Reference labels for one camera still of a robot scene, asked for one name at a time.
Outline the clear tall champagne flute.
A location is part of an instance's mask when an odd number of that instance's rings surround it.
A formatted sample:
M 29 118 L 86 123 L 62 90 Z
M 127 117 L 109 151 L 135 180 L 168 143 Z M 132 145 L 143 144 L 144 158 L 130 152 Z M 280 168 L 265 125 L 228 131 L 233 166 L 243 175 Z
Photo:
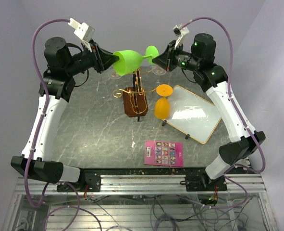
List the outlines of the clear tall champagne flute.
M 108 72 L 108 77 L 109 77 L 110 79 L 115 79 L 115 80 L 117 80 L 117 79 L 120 79 L 122 76 L 120 76 L 119 74 L 117 74 L 116 71 L 115 71 L 114 69 L 112 69 L 112 70 L 110 70 L 110 71 Z

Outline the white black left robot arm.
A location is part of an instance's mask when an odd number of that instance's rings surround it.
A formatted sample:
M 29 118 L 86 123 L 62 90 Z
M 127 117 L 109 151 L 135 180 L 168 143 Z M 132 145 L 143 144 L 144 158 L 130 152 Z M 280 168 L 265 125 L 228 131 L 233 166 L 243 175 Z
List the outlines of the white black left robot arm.
M 53 143 L 60 118 L 75 88 L 74 76 L 94 68 L 102 73 L 119 57 L 99 47 L 90 40 L 90 47 L 83 46 L 79 53 L 71 55 L 67 43 L 61 37 L 46 41 L 44 56 L 48 68 L 43 74 L 39 89 L 39 105 L 28 142 L 20 156 L 14 156 L 11 166 L 27 179 L 48 183 L 68 181 L 75 191 L 86 186 L 81 169 L 52 161 Z

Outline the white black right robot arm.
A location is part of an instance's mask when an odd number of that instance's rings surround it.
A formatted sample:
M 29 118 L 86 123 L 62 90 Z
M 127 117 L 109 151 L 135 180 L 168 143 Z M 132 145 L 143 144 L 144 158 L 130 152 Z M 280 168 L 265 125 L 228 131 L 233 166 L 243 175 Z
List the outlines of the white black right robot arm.
M 205 33 L 195 35 L 191 51 L 183 46 L 176 47 L 176 40 L 171 41 L 162 54 L 152 62 L 166 71 L 179 67 L 191 71 L 195 82 L 211 99 L 217 108 L 229 135 L 229 143 L 219 148 L 216 159 L 209 164 L 206 175 L 200 178 L 204 190 L 211 190 L 217 184 L 217 178 L 239 166 L 238 161 L 259 151 L 264 162 L 265 156 L 261 144 L 266 136 L 263 131 L 256 131 L 244 115 L 232 93 L 228 75 L 222 66 L 215 64 L 216 42 L 213 36 Z

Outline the orange plastic goblet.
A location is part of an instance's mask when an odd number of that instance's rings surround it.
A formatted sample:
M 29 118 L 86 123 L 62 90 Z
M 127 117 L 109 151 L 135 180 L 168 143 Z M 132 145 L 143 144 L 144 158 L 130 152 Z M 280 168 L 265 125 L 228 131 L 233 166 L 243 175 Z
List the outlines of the orange plastic goblet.
M 158 119 L 165 120 L 170 114 L 170 103 L 168 97 L 172 95 L 173 89 L 170 85 L 161 84 L 156 87 L 156 93 L 160 96 L 154 107 L 154 116 Z

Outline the green plastic goblet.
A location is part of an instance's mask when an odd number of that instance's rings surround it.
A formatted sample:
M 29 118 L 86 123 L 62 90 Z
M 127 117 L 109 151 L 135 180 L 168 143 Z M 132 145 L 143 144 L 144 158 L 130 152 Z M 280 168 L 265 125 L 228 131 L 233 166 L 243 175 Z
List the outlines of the green plastic goblet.
M 159 55 L 159 51 L 155 46 L 148 46 L 145 51 L 145 55 L 134 50 L 115 51 L 113 55 L 116 55 L 119 60 L 113 64 L 115 72 L 124 76 L 136 71 L 144 60 L 147 60 L 150 64 L 153 64 L 152 59 Z

